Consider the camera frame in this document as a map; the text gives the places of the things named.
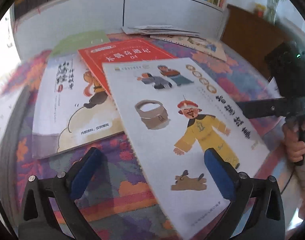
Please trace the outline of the person's right hand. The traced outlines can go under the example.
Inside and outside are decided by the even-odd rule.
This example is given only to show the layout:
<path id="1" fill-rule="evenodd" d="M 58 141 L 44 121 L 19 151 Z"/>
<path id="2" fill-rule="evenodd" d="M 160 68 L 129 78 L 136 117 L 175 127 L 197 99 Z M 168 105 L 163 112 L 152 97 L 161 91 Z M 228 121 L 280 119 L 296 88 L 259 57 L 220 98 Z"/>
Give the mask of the person's right hand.
<path id="1" fill-rule="evenodd" d="M 305 155 L 305 142 L 299 140 L 298 126 L 290 126 L 290 124 L 283 124 L 284 145 L 289 161 L 293 163 L 300 162 Z"/>

